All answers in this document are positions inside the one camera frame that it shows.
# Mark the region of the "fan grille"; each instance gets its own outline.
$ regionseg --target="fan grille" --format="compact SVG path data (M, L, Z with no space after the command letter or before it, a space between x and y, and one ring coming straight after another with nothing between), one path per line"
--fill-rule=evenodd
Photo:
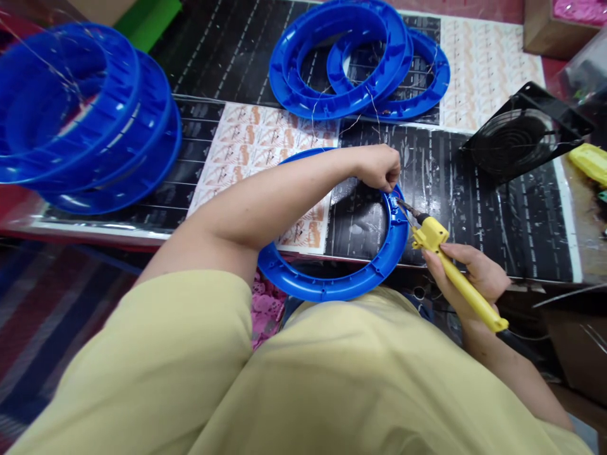
M550 159L559 138L553 120L537 109L514 109L489 120L475 135L472 156L492 174L521 174Z

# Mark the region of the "striped rug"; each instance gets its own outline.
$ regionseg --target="striped rug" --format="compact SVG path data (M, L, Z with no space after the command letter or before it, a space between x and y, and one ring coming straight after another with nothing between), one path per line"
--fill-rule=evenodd
M136 278L74 247L34 241L0 265L0 454Z

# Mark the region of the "fan frame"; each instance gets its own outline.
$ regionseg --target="fan frame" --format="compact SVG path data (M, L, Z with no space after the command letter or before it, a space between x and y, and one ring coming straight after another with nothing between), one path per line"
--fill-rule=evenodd
M475 143L477 143L477 141L480 139L479 132L482 131L494 118L516 109L520 109L521 111L535 109L549 117L552 122L554 122L555 126L558 127L556 134L559 141L556 144L556 148L552 150L547 159L537 161L525 168L517 169L512 173L494 173L484 169L474 157L474 152L480 151L475 148ZM468 154L480 169L491 175L497 184L502 184L526 174L529 171L532 171L533 169L553 160L554 158L573 150L575 147L578 147L584 142L583 136L592 133L593 130L594 125L583 115L577 113L564 102L553 97L550 93L534 82L527 82L460 147L460 151Z

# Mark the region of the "blue plastic reel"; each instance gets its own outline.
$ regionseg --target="blue plastic reel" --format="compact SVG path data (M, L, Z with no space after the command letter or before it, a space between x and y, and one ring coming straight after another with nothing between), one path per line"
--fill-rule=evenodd
M323 94L308 87L300 76L306 54L318 43L348 32L353 23L364 23L386 42L386 50L377 68L366 81L342 94ZM342 118L362 110L389 90L393 75L402 66L406 50L405 24L390 5L332 0L312 8L285 30L270 60L270 86L280 104L300 117L314 117L315 120ZM341 63L338 66L328 67L328 70L343 74Z
M137 54L112 28L69 24L26 43L0 59L0 183L45 180L76 161L88 166L86 158L120 134L140 98ZM87 114L59 135L78 105L97 94Z
M281 164L317 155L330 149L312 149L295 154ZM388 232L384 245L363 269L351 275L321 279L295 270L283 259L274 242L259 253L257 265L264 275L280 290L296 298L313 302L351 300L379 286L398 264L409 234L407 218L399 208L396 197L403 198L399 186L392 194L382 193L388 213Z
M440 46L428 36L416 30L409 29L409 35L413 40L414 50L434 68L434 80L430 84L430 87L416 97L376 103L375 107L380 119L408 120L416 118L436 106L443 96L445 96L449 87L451 70L447 57ZM339 73L328 73L329 81L336 93L346 93L354 87L343 71L344 60L361 44L379 40L382 40L382 38L378 33L368 33L364 37L350 33L342 36L333 45L327 59L327 67L330 64L331 67L341 68L341 72ZM407 66L406 70L402 68L398 72L396 87L404 80L408 71L409 66ZM375 109L367 108L363 113L368 117L376 117Z
M58 209L80 215L101 215L123 209L151 193L167 176L181 148L181 116L171 99L170 118L155 143L131 169L114 181L73 193L40 193Z
M171 115L171 87L160 66L143 52L137 51L143 85L137 109L113 143L99 153L67 164L59 174L26 186L43 192L79 192L104 186L129 173L164 133Z

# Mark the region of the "pink object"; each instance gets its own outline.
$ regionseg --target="pink object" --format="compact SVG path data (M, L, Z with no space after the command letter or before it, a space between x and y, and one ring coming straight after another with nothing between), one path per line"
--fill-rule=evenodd
M602 0L554 0L556 19L602 27L607 24L607 3Z
M253 350L278 332L280 320L285 311L287 295L275 285L263 278L259 271L255 273L253 283L253 305L251 319L253 320Z

